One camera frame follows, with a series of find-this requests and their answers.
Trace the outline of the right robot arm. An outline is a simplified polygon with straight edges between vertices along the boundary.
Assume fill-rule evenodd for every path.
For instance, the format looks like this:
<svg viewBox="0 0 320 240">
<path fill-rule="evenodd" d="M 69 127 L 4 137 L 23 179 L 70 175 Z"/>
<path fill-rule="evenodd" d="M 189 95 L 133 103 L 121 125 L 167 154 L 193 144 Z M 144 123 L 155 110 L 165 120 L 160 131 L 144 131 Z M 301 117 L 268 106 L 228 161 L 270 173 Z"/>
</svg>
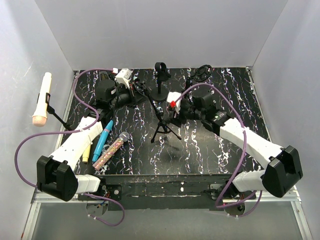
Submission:
<svg viewBox="0 0 320 240">
<path fill-rule="evenodd" d="M 242 149 L 241 156 L 253 157 L 261 170 L 234 171 L 220 193 L 237 199 L 244 192 L 267 191 L 277 198 L 283 197 L 302 177 L 299 152 L 289 145 L 272 143 L 245 127 L 238 117 L 231 117 L 215 107 L 211 94 L 187 100 L 179 92 L 169 92 L 167 99 L 173 110 L 171 122 L 180 127 L 187 120 L 200 120 L 203 126 L 217 136 Z"/>
</svg>

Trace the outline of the glitter silver-head microphone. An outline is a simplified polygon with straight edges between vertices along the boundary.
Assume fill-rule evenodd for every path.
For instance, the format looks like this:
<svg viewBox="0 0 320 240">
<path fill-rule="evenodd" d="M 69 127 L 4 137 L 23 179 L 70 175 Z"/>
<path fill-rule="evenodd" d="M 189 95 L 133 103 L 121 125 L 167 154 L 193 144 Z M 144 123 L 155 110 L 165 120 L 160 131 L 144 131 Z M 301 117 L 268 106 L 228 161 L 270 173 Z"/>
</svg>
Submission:
<svg viewBox="0 0 320 240">
<path fill-rule="evenodd" d="M 99 171 L 111 157 L 127 142 L 130 138 L 128 132 L 122 132 L 118 138 L 112 143 L 112 145 L 98 158 L 98 160 L 92 165 L 96 171 Z"/>
</svg>

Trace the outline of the teal blue microphone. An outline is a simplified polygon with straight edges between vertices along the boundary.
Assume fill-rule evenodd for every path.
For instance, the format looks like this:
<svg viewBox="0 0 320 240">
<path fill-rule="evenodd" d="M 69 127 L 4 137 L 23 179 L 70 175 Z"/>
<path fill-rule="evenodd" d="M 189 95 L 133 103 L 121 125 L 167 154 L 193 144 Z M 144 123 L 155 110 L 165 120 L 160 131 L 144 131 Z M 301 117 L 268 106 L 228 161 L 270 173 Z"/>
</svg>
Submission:
<svg viewBox="0 0 320 240">
<path fill-rule="evenodd" d="M 101 153 L 102 153 L 102 149 L 105 145 L 105 142 L 107 140 L 107 137 L 110 133 L 110 131 L 112 130 L 112 127 L 114 125 L 114 121 L 110 120 L 108 122 L 108 124 L 106 125 L 106 127 L 104 128 L 104 130 L 102 131 L 99 140 L 97 142 L 97 145 L 95 147 L 94 153 L 93 153 L 93 158 L 92 158 L 92 163 L 94 164 L 100 157 Z"/>
</svg>

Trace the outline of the black tripod shock-mount stand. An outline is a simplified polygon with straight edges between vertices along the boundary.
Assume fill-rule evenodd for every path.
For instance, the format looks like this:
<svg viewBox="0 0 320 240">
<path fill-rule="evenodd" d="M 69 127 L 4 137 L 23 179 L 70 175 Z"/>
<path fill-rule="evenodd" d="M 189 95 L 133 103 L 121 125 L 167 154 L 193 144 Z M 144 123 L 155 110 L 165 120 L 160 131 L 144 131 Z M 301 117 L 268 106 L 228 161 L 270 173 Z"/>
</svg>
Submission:
<svg viewBox="0 0 320 240">
<path fill-rule="evenodd" d="M 190 88 L 191 86 L 198 84 L 198 83 L 203 83 L 207 81 L 211 76 L 213 72 L 213 67 L 209 64 L 202 65 L 194 70 L 194 73 L 191 74 L 186 78 L 185 81 L 185 90 Z M 193 94 L 198 92 L 198 89 L 201 89 L 200 86 L 197 86 L 193 89 L 193 91 L 190 91 L 189 93 L 186 93 L 184 98 L 188 99 L 189 102 L 192 102 L 193 99 Z"/>
</svg>

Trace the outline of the cream yellow microphone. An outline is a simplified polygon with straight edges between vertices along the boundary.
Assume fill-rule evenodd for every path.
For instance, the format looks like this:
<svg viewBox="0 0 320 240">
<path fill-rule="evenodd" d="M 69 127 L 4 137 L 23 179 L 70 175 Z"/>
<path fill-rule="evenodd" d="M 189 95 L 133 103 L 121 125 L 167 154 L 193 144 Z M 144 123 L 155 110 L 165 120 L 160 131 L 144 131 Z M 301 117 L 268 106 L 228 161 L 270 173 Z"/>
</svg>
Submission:
<svg viewBox="0 0 320 240">
<path fill-rule="evenodd" d="M 82 162 L 85 164 L 89 162 L 90 151 L 91 151 L 91 145 L 88 145 L 82 154 Z"/>
</svg>

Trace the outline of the black round-base mic stand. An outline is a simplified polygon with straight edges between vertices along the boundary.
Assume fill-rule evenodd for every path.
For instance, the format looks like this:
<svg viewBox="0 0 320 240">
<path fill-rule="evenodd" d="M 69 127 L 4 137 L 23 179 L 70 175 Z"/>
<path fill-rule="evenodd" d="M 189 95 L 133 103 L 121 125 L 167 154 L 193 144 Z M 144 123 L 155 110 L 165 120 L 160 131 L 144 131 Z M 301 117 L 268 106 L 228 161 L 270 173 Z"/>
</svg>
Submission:
<svg viewBox="0 0 320 240">
<path fill-rule="evenodd" d="M 163 102 L 167 99 L 169 91 L 167 89 L 162 90 L 162 83 L 171 78 L 170 73 L 167 70 L 167 66 L 164 62 L 156 62 L 154 69 L 156 71 L 156 84 L 157 87 L 151 90 L 151 98 L 156 102 Z"/>
</svg>

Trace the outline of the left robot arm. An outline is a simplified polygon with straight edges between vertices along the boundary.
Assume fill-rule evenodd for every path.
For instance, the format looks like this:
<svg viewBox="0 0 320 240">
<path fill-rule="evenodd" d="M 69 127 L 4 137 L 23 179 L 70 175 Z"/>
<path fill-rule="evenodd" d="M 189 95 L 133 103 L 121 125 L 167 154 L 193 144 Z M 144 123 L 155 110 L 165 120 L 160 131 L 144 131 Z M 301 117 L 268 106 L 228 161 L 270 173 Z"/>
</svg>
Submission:
<svg viewBox="0 0 320 240">
<path fill-rule="evenodd" d="M 80 120 L 76 133 L 50 156 L 41 156 L 36 163 L 37 189 L 68 202 L 74 195 L 87 193 L 101 200 L 106 196 L 106 187 L 101 178 L 85 174 L 76 175 L 78 160 L 91 142 L 103 132 L 114 112 L 124 106 L 135 107 L 146 101 L 146 86 L 136 79 L 125 85 L 114 80 L 102 80 L 95 87 L 95 99 Z"/>
</svg>

